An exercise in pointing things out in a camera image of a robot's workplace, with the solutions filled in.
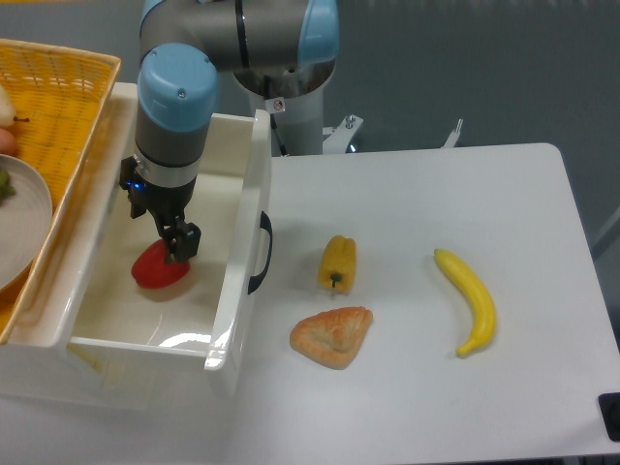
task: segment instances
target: black handle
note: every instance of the black handle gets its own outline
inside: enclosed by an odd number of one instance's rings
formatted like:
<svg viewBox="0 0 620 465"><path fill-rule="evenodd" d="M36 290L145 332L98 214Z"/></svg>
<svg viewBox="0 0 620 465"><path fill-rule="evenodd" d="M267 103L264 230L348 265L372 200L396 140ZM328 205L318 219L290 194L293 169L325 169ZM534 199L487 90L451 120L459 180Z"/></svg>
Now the black handle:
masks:
<svg viewBox="0 0 620 465"><path fill-rule="evenodd" d="M271 249L273 248L273 229L271 228L271 220L265 212L261 213L261 229L267 231L269 234L269 250L267 251L267 261L264 264L263 271L261 271L256 276L250 277L250 282L248 283L248 295L258 289L263 283L263 279L267 275L267 270L269 269L269 263L271 262Z"/></svg>

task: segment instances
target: yellow basket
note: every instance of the yellow basket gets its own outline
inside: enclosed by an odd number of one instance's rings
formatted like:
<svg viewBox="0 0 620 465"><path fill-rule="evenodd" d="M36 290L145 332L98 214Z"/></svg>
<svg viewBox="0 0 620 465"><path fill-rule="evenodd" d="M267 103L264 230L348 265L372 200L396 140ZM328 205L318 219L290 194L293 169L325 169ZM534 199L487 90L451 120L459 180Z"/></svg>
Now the yellow basket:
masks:
<svg viewBox="0 0 620 465"><path fill-rule="evenodd" d="M29 120L10 128L17 139L16 156L46 181L54 211L29 272L0 292L0 344L32 303L119 69L120 59L114 56L0 39L0 84L17 117Z"/></svg>

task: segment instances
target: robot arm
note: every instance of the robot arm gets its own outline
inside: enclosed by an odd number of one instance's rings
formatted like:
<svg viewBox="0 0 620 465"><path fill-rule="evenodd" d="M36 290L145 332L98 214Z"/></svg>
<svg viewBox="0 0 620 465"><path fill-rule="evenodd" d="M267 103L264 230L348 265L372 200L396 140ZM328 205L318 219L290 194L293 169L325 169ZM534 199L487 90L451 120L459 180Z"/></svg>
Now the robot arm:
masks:
<svg viewBox="0 0 620 465"><path fill-rule="evenodd" d="M221 71L331 61L339 48L335 0L147 0L140 27L136 151L121 163L131 216L148 211L167 262L198 252L185 222Z"/></svg>

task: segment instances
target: banana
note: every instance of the banana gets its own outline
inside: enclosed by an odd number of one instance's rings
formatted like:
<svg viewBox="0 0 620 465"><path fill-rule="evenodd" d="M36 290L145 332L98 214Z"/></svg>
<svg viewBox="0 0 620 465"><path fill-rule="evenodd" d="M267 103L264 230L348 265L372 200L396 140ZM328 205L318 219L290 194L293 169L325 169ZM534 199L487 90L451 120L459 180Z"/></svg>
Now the banana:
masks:
<svg viewBox="0 0 620 465"><path fill-rule="evenodd" d="M474 325L468 341L456 349L459 357L486 346L495 334L495 304L490 293L476 273L461 259L446 249L435 249L435 263L463 293L472 312Z"/></svg>

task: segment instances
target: gray wall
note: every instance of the gray wall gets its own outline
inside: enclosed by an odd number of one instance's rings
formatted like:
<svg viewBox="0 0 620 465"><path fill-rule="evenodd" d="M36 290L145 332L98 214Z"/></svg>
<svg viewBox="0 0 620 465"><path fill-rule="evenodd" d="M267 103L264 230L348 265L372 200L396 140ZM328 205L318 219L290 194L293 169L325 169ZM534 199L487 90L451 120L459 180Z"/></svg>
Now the gray wall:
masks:
<svg viewBox="0 0 620 465"><path fill-rule="evenodd" d="M0 37L82 47L138 74L141 0L0 5ZM620 2L342 0L325 124L365 119L360 149L545 141L564 157L591 240L620 205ZM220 111L249 114L230 76ZM620 244L597 262L620 327Z"/></svg>

